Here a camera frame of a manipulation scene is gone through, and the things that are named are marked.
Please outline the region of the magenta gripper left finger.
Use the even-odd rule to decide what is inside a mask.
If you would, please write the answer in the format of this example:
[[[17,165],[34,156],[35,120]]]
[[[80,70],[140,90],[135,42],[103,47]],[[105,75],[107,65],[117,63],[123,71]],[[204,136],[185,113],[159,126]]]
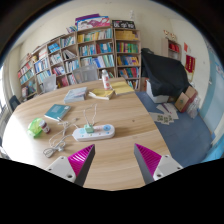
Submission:
[[[83,186],[94,156],[95,145],[92,144],[69,157],[58,157],[46,168],[46,171],[76,185]]]

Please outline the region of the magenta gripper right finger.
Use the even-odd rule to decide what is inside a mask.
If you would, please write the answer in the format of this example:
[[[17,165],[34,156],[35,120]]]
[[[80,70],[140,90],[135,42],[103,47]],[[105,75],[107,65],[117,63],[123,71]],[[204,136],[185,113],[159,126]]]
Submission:
[[[182,169],[169,155],[160,155],[145,146],[135,144],[134,155],[145,184],[150,184]]]

